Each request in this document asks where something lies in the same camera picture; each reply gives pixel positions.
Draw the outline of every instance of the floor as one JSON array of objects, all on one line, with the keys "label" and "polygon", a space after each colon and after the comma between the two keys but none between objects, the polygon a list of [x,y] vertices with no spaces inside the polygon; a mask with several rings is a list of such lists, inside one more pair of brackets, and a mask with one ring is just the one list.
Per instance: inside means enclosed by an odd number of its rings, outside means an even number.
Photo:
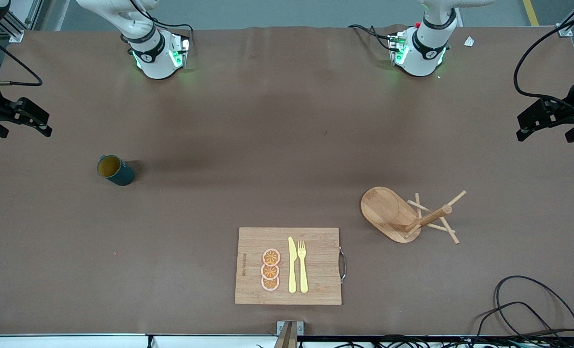
[{"label": "floor", "polygon": [[[463,24],[466,27],[529,26],[525,2],[532,3],[541,26],[560,22],[574,8],[574,0],[497,0],[487,7],[461,9]],[[104,18],[80,7],[76,0],[46,0],[46,4],[37,26],[40,29],[115,30]],[[385,27],[421,20],[422,8],[415,0],[162,0],[152,14],[163,22],[188,23],[195,29],[346,27],[350,24]]]},{"label": "floor", "polygon": [[[521,0],[499,0],[489,7],[465,9],[465,25],[528,26]],[[422,19],[415,0],[162,0],[152,15],[161,22],[191,24],[195,29],[248,27],[386,27]],[[71,0],[62,30],[113,30],[103,18]]]}]

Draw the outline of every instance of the yellow floor line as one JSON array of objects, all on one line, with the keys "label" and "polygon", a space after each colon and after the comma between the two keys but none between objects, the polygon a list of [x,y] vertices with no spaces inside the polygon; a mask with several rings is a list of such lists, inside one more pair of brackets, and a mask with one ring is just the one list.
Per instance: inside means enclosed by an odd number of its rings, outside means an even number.
[{"label": "yellow floor line", "polygon": [[530,19],[530,26],[538,26],[538,19],[536,18],[536,13],[534,12],[532,1],[523,0],[523,6],[525,7],[525,11],[528,13],[528,18]]}]

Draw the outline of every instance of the white paper scrap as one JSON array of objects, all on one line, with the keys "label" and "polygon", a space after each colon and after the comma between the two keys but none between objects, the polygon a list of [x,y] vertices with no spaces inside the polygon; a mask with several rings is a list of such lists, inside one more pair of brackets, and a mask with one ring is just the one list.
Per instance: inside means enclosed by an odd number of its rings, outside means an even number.
[{"label": "white paper scrap", "polygon": [[474,39],[473,39],[472,37],[468,37],[468,39],[465,40],[464,45],[467,46],[467,47],[474,46]]}]

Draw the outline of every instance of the cutting board handle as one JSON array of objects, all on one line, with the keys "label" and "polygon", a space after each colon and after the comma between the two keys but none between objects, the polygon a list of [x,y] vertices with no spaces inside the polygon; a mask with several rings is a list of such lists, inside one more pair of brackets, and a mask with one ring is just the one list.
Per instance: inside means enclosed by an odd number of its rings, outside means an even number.
[{"label": "cutting board handle", "polygon": [[343,249],[342,247],[338,247],[338,253],[339,256],[343,257],[343,275],[341,277],[341,284],[345,281],[345,277],[347,276],[347,256],[345,256],[345,253],[343,253]]}]

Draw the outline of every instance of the table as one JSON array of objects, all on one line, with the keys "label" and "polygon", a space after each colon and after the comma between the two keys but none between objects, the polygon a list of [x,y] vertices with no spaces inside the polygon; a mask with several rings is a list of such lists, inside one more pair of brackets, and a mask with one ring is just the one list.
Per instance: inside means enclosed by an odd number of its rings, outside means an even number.
[{"label": "table", "polygon": [[[199,31],[192,69],[165,81],[116,33],[26,33],[11,51],[44,86],[2,92],[48,110],[53,136],[10,125],[0,139],[0,333],[259,334],[299,319],[307,334],[468,334],[513,274],[574,308],[574,144],[563,127],[515,138],[534,100],[512,71],[546,31],[457,29],[424,78],[353,29]],[[6,59],[0,79],[30,76]],[[545,41],[520,82],[564,96],[571,41]],[[103,154],[140,180],[97,176]],[[461,244],[434,230],[386,239],[359,211],[375,186],[429,207],[465,189],[448,217]],[[238,228],[263,226],[339,227],[343,306],[235,305]],[[530,284],[506,300],[572,326]],[[484,333],[509,331],[494,320]]]}]

